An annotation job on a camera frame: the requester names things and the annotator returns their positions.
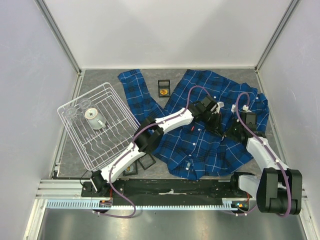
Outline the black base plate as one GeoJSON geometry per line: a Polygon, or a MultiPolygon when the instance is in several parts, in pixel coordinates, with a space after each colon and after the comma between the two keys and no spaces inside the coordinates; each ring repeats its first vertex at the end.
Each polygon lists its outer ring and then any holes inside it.
{"type": "Polygon", "coordinates": [[[203,179],[198,181],[186,179],[131,178],[119,179],[113,186],[127,198],[137,195],[200,195],[212,198],[244,198],[248,194],[236,189],[229,180],[203,179]]]}

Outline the orange round brooch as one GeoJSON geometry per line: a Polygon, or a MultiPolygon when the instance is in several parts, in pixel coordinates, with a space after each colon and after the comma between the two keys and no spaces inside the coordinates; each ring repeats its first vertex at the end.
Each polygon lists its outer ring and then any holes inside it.
{"type": "Polygon", "coordinates": [[[168,94],[168,90],[167,89],[161,89],[159,91],[159,93],[162,95],[162,96],[166,96],[168,94]]]}

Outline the left aluminium frame post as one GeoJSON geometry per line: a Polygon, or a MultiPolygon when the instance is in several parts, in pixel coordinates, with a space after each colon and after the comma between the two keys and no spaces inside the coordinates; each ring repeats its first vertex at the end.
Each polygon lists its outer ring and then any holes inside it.
{"type": "Polygon", "coordinates": [[[42,15],[44,16],[47,24],[49,25],[53,35],[57,39],[60,47],[62,48],[63,52],[67,56],[71,66],[75,70],[75,72],[80,75],[82,73],[82,69],[79,66],[76,58],[74,57],[70,47],[67,44],[58,24],[56,23],[54,16],[52,15],[48,5],[46,4],[45,0],[35,0],[39,10],[41,11],[42,15]]]}

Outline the clear glass left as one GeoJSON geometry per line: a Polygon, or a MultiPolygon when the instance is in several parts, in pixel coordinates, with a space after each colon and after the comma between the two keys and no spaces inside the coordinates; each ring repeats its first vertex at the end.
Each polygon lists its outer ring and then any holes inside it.
{"type": "Polygon", "coordinates": [[[81,115],[74,106],[70,106],[65,110],[65,117],[67,121],[73,126],[77,126],[81,120],[81,115]]]}

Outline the right aluminium frame post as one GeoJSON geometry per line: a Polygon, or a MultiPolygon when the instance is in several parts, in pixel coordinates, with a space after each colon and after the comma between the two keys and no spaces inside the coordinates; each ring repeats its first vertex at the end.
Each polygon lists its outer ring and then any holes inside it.
{"type": "Polygon", "coordinates": [[[288,7],[286,8],[284,14],[282,15],[282,17],[281,17],[279,23],[277,24],[270,40],[268,41],[264,51],[262,52],[262,55],[260,56],[257,64],[254,67],[256,74],[260,71],[261,67],[265,63],[267,57],[271,53],[273,47],[277,43],[279,37],[281,36],[283,30],[285,29],[286,25],[288,24],[290,18],[292,17],[294,11],[296,10],[296,8],[300,4],[300,2],[301,2],[300,0],[291,0],[289,2],[288,7]]]}

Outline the black frame front middle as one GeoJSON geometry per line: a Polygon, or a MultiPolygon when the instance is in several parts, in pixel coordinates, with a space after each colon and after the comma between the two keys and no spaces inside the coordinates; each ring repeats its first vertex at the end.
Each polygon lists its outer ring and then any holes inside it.
{"type": "Polygon", "coordinates": [[[156,164],[156,160],[151,154],[146,154],[137,161],[144,171],[156,164]]]}

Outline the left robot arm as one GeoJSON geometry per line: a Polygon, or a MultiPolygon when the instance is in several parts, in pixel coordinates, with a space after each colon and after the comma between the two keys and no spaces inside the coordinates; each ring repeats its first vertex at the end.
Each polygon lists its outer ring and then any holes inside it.
{"type": "Polygon", "coordinates": [[[186,107],[161,118],[147,117],[134,133],[131,143],[107,166],[94,171],[90,181],[92,191],[99,197],[106,196],[110,191],[111,183],[114,183],[119,175],[133,162],[146,154],[151,154],[160,144],[163,136],[179,127],[192,122],[204,122],[208,131],[221,135],[221,108],[223,102],[216,102],[209,95],[201,101],[187,103],[186,107]]]}

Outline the aluminium frame post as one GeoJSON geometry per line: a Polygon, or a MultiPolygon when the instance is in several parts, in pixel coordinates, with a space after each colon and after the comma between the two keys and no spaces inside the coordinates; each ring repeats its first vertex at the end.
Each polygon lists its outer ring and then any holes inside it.
{"type": "Polygon", "coordinates": [[[262,55],[260,56],[257,64],[254,67],[256,74],[260,71],[261,67],[265,63],[267,57],[271,53],[273,47],[277,43],[279,37],[281,36],[283,30],[285,29],[286,25],[288,24],[290,18],[292,17],[294,11],[296,10],[296,8],[300,4],[300,2],[301,2],[300,0],[291,0],[289,2],[288,7],[286,8],[284,14],[282,15],[282,17],[281,17],[279,23],[277,24],[270,40],[268,41],[264,51],[262,52],[262,55]]]}
{"type": "Polygon", "coordinates": [[[57,39],[60,47],[62,48],[63,52],[67,56],[71,66],[75,70],[75,72],[80,75],[82,73],[82,69],[79,66],[76,58],[74,57],[70,47],[67,44],[58,24],[56,23],[54,16],[52,15],[48,5],[46,4],[45,0],[35,0],[39,10],[41,11],[42,15],[44,16],[47,24],[49,25],[53,35],[57,39]]]}

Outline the black frame at back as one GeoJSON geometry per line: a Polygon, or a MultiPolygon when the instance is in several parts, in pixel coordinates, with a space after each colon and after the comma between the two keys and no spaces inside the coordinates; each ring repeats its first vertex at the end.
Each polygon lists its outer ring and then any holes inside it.
{"type": "Polygon", "coordinates": [[[159,79],[158,81],[158,97],[159,98],[169,98],[171,96],[171,81],[169,79],[159,79]],[[167,95],[161,95],[160,90],[167,89],[167,95]]]}

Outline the white ceramic mug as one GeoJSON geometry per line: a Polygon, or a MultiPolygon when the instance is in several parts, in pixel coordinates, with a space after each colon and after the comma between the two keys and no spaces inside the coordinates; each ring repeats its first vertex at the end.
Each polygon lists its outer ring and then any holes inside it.
{"type": "Polygon", "coordinates": [[[84,117],[93,130],[107,127],[106,118],[95,107],[88,108],[84,113],[84,117]]]}

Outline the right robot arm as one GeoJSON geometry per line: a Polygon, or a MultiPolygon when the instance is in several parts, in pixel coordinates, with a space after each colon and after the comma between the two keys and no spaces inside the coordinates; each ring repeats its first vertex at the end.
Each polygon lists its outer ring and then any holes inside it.
{"type": "Polygon", "coordinates": [[[302,174],[290,169],[271,149],[264,132],[257,129],[257,116],[241,111],[225,137],[242,144],[257,162],[262,174],[235,172],[229,191],[235,197],[245,192],[256,199],[260,212],[281,216],[298,215],[302,208],[302,174]]]}

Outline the blue plaid shirt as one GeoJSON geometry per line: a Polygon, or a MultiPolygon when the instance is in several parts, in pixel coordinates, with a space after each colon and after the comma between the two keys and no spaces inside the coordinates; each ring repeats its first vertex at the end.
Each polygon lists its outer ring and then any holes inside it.
{"type": "MultiPolygon", "coordinates": [[[[249,105],[257,116],[259,131],[267,128],[269,107],[265,95],[246,83],[237,83],[210,70],[187,70],[165,106],[160,106],[151,97],[140,70],[122,72],[118,79],[129,108],[139,122],[149,116],[168,116],[186,107],[187,103],[210,95],[224,102],[221,109],[223,131],[232,125],[236,117],[231,111],[235,103],[249,105]]],[[[189,180],[230,175],[253,158],[241,143],[209,132],[202,121],[166,133],[153,155],[166,163],[172,175],[189,180]]]]}

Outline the light blue round brooch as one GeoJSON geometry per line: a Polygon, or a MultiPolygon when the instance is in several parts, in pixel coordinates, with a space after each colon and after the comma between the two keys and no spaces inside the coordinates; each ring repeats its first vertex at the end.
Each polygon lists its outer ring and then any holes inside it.
{"type": "Polygon", "coordinates": [[[129,166],[129,167],[126,168],[125,171],[126,171],[127,173],[131,173],[133,170],[134,170],[134,168],[133,168],[132,166],[129,166]]]}

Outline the clear glass right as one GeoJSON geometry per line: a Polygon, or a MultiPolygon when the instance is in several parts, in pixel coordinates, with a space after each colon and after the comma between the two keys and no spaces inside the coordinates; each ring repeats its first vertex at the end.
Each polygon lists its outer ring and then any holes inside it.
{"type": "Polygon", "coordinates": [[[95,107],[95,105],[93,104],[93,102],[92,102],[89,98],[82,98],[82,99],[79,101],[78,106],[79,106],[80,110],[81,110],[83,113],[85,113],[86,110],[95,107]]]}

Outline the clear glass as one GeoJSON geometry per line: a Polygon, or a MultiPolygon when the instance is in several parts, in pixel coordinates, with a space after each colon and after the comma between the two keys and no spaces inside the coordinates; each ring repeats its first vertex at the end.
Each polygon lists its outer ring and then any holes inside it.
{"type": "Polygon", "coordinates": [[[95,107],[95,105],[93,104],[93,102],[92,102],[89,98],[82,98],[82,99],[79,101],[78,106],[79,106],[80,110],[81,110],[83,113],[85,113],[86,110],[95,107]]]}
{"type": "Polygon", "coordinates": [[[74,106],[70,106],[65,110],[65,117],[67,121],[73,126],[77,126],[81,120],[81,115],[74,106]]]}

